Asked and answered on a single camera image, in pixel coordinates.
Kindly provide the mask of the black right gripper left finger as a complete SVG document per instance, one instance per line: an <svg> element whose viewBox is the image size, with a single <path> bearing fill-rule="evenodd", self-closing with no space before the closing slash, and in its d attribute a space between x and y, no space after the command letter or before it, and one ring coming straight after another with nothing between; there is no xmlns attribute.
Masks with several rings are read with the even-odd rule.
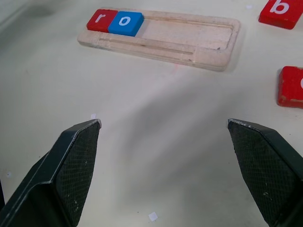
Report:
<svg viewBox="0 0 303 227"><path fill-rule="evenodd" d="M91 185L100 119L64 130L0 211L2 227L76 227Z"/></svg>

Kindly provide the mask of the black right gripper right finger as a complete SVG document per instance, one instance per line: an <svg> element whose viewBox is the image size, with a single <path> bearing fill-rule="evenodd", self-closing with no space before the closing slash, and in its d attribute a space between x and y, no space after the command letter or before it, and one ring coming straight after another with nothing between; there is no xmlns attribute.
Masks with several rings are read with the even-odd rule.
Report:
<svg viewBox="0 0 303 227"><path fill-rule="evenodd" d="M241 174L270 227L303 225L303 158L274 129L228 120Z"/></svg>

